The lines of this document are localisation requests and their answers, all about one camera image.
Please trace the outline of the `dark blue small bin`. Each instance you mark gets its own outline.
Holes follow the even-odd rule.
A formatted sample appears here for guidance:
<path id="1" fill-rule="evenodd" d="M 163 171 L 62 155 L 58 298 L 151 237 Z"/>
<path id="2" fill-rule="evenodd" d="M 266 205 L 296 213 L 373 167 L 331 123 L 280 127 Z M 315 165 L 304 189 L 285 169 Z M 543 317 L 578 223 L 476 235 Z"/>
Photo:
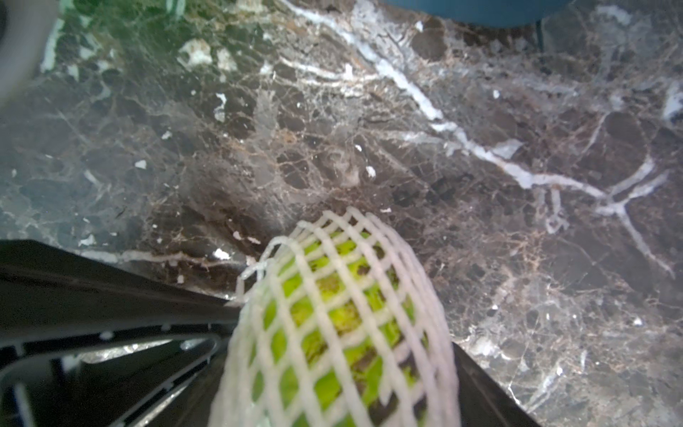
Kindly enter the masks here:
<path id="1" fill-rule="evenodd" d="M 526 26 L 560 11 L 570 0 L 388 0 L 386 4 L 489 28 Z"/>

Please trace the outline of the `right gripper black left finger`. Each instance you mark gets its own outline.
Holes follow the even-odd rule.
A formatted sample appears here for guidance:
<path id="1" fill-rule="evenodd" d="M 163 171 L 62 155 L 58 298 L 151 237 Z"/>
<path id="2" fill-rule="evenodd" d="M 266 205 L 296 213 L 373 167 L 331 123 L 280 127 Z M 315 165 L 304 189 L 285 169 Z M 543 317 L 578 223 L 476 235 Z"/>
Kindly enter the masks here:
<path id="1" fill-rule="evenodd" d="M 238 310 L 35 240 L 1 244 L 4 426 L 206 426 Z"/>

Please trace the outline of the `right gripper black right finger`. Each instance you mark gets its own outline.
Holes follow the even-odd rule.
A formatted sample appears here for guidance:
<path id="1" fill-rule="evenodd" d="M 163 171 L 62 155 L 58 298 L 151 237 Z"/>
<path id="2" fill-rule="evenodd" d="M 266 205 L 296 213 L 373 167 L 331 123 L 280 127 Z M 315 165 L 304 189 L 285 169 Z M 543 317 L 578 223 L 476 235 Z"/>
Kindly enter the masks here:
<path id="1" fill-rule="evenodd" d="M 540 427 L 457 343 L 453 350 L 462 426 Z"/>

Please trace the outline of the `white foam net sleeve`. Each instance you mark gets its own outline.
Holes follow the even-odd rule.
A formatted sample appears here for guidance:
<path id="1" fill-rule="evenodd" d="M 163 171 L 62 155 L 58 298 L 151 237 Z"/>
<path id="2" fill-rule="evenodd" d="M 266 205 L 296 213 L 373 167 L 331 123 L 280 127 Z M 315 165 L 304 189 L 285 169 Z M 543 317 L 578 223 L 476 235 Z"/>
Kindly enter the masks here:
<path id="1" fill-rule="evenodd" d="M 238 277 L 212 426 L 458 426 L 446 315 L 410 245 L 350 207 L 274 238 Z"/>

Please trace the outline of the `green custard apple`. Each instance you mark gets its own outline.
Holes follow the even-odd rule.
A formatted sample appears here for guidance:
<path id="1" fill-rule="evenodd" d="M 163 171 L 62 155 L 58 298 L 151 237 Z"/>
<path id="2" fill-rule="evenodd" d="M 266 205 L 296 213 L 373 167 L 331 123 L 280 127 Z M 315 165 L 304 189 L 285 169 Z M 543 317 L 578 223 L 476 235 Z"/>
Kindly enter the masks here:
<path id="1" fill-rule="evenodd" d="M 361 407 L 366 412 L 364 418 L 373 426 L 402 425 L 400 395 L 393 390 L 395 381 L 390 378 L 392 374 L 400 374 L 402 377 L 397 384 L 407 386 L 407 395 L 413 409 L 412 424 L 425 426 L 428 422 L 428 405 L 421 373 L 415 365 L 413 355 L 401 353 L 407 346 L 405 334 L 395 316 L 389 313 L 380 285 L 373 283 L 365 286 L 362 294 L 370 311 L 381 316 L 378 322 L 379 332 L 386 345 L 395 353 L 394 358 L 398 363 L 396 368 L 392 368 L 384 360 L 373 339 L 365 331 L 355 301 L 351 297 L 344 300 L 339 298 L 349 290 L 349 286 L 343 284 L 343 278 L 333 268 L 329 255 L 315 254 L 321 247 L 321 241 L 316 239 L 303 252 L 309 256 L 309 272 L 318 274 L 315 285 L 321 301 L 327 306 L 325 313 L 334 329 L 333 335 L 341 342 L 343 367 L 348 369 L 353 387 L 359 395 Z M 286 304 L 280 304 L 269 297 L 261 321 L 261 327 L 269 340 L 265 352 L 277 368 L 277 373 L 269 375 L 262 368 L 255 371 L 252 402 L 264 402 L 266 386 L 273 384 L 277 392 L 277 405 L 285 414 L 293 415 L 291 425 L 313 425 L 313 419 L 304 408 L 297 371 L 286 360 L 288 348 L 299 347 L 304 364 L 312 373 L 312 404 L 319 409 L 324 421 L 332 426 L 359 425 L 347 406 L 345 389 L 335 368 L 325 368 L 320 364 L 329 353 L 327 338 L 320 327 L 304 326 L 306 322 L 313 320 L 315 309 L 312 300 L 301 292 L 303 275 L 295 258 L 289 257 L 286 260 L 277 273 L 277 278 L 281 281 L 278 287 L 286 298 Z"/>

